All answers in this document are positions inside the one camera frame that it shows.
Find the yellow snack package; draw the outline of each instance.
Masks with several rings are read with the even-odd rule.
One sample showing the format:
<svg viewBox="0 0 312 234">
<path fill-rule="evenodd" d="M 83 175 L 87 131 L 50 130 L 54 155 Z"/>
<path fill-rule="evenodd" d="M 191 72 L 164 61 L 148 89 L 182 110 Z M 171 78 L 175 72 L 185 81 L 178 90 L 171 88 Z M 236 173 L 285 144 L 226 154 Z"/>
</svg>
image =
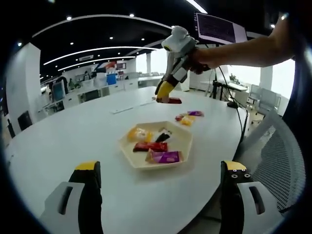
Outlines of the yellow snack package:
<svg viewBox="0 0 312 234">
<path fill-rule="evenodd" d="M 195 120 L 195 116 L 184 116 L 180 123 L 183 125 L 191 126 Z"/>
<path fill-rule="evenodd" d="M 133 128 L 129 131 L 127 137 L 130 142 L 135 141 L 151 142 L 153 133 L 142 128 Z"/>
</svg>

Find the purple snack package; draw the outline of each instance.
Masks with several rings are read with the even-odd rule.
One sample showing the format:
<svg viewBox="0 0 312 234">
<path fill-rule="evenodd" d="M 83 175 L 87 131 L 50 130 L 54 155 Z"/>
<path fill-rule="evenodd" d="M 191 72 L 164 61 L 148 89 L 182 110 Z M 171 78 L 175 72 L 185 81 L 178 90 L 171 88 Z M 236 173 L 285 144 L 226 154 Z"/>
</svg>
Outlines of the purple snack package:
<svg viewBox="0 0 312 234">
<path fill-rule="evenodd" d="M 204 116 L 202 111 L 188 111 L 187 114 L 189 116 Z"/>
<path fill-rule="evenodd" d="M 149 150 L 146 156 L 146 161 L 149 163 L 174 163 L 180 162 L 180 151 L 171 152 L 154 152 Z"/>
</svg>

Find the white round table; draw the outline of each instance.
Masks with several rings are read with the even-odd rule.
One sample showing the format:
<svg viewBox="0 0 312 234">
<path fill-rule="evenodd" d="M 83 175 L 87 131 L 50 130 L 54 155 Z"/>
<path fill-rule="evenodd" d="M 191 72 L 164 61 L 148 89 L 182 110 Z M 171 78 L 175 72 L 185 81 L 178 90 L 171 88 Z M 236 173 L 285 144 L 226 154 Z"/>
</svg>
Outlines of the white round table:
<svg viewBox="0 0 312 234">
<path fill-rule="evenodd" d="M 235 109 L 225 102 L 173 91 L 181 105 L 146 103 L 155 87 L 98 98 L 58 112 L 18 134 L 6 150 L 9 168 L 26 206 L 40 217 L 44 201 L 82 162 L 101 164 L 102 227 L 105 234 L 176 234 L 204 207 L 220 184 L 220 163 L 232 160 L 241 137 Z M 133 109 L 112 114 L 116 109 Z M 200 110 L 188 128 L 194 135 L 187 163 L 137 171 L 118 147 L 140 122 L 172 121 Z M 246 112 L 239 109 L 242 124 Z"/>
</svg>

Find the human arm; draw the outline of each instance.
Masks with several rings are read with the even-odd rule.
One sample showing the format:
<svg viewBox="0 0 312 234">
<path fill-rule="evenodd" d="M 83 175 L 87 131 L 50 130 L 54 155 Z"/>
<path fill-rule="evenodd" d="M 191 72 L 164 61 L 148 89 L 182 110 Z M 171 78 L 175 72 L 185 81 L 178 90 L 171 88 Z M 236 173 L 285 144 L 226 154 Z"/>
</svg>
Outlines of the human arm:
<svg viewBox="0 0 312 234">
<path fill-rule="evenodd" d="M 268 37 L 216 48 L 197 49 L 193 59 L 210 68 L 220 65 L 271 66 L 293 56 L 288 30 L 287 19 L 279 19 Z"/>
</svg>

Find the beige plate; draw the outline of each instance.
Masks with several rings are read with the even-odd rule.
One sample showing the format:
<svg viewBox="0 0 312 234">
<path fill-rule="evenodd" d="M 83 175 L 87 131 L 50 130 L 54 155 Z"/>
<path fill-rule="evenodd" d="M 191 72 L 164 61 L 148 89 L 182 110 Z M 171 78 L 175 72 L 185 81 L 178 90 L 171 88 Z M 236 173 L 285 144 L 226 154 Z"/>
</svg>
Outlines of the beige plate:
<svg viewBox="0 0 312 234">
<path fill-rule="evenodd" d="M 168 121 L 140 123 L 137 124 L 136 127 L 146 129 L 152 132 L 158 132 L 159 129 L 164 127 L 167 130 L 171 131 L 172 137 L 168 139 L 168 151 L 181 151 L 183 159 L 182 161 L 176 163 L 148 163 L 145 161 L 147 152 L 133 152 L 133 148 L 136 142 L 129 142 L 127 139 L 127 133 L 119 140 L 119 145 L 122 152 L 134 168 L 139 170 L 161 169 L 174 167 L 188 160 L 193 141 L 193 135 L 190 131 L 183 129 L 181 126 L 178 126 Z"/>
</svg>

